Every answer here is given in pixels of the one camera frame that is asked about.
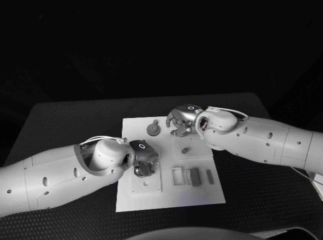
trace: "table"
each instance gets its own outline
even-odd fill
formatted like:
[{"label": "table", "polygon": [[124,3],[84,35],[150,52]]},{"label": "table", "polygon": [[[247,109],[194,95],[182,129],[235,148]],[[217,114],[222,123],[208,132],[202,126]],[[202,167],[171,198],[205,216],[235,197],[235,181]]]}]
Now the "table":
[{"label": "table", "polygon": [[[122,136],[123,119],[166,116],[184,104],[235,109],[270,118],[251,92],[39,103],[31,110],[5,166],[94,136]],[[116,212],[117,183],[77,201],[0,218],[0,239],[126,239],[175,227],[246,233],[302,228],[323,236],[323,202],[290,167],[214,151],[225,204]]]}]

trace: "black table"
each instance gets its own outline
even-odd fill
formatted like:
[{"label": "black table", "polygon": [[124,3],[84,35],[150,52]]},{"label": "black table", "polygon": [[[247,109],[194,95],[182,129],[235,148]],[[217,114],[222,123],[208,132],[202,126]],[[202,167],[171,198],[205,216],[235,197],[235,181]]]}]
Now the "black table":
[{"label": "black table", "polygon": [[[166,116],[184,104],[235,109],[270,118],[254,93],[166,96],[35,105],[5,165],[94,136],[122,136],[123,119]],[[323,236],[323,202],[290,167],[214,151],[225,204],[117,212],[113,184],[48,210],[0,218],[0,239],[126,239],[173,227],[215,227],[246,233],[302,228]]]}]

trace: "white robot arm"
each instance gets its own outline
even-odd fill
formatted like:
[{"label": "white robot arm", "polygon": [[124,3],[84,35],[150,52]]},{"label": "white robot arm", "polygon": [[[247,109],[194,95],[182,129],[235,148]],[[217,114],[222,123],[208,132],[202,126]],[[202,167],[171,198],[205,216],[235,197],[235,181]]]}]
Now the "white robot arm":
[{"label": "white robot arm", "polygon": [[199,134],[207,145],[263,164],[283,165],[323,175],[323,133],[218,107],[178,106],[166,119],[178,137]]},{"label": "white robot arm", "polygon": [[133,165],[148,177],[158,158],[145,140],[113,137],[44,151],[0,168],[0,218],[70,203],[116,183]]}]

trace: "white board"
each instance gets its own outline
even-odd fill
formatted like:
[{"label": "white board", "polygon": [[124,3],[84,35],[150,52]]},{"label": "white board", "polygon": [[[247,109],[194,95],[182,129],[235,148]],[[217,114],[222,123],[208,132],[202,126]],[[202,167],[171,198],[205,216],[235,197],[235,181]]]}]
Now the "white board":
[{"label": "white board", "polygon": [[[146,129],[156,119],[159,121],[160,134],[150,136]],[[159,184],[153,182],[153,176],[139,179],[132,167],[119,181],[116,212],[225,203],[212,150],[198,134],[191,134],[188,137],[171,135],[171,131],[175,129],[173,125],[171,128],[166,127],[166,116],[123,119],[122,137],[130,141],[146,140],[160,153],[158,160],[160,190],[152,188],[152,191],[142,190],[140,193],[133,192],[132,189],[137,189],[136,184],[140,184],[140,188],[145,181],[149,181],[148,186],[158,186]],[[184,148],[189,148],[186,154],[182,154]],[[173,186],[172,168],[182,168],[184,186]],[[201,186],[186,185],[185,171],[192,168],[199,169]],[[211,170],[214,184],[210,183],[207,170]]]}]

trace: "black background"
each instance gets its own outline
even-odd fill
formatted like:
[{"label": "black background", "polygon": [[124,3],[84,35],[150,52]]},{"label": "black background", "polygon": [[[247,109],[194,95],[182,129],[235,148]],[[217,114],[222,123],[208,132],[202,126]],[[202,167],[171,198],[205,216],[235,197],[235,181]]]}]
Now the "black background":
[{"label": "black background", "polygon": [[323,0],[0,11],[0,166],[37,103],[240,92],[323,132]]}]

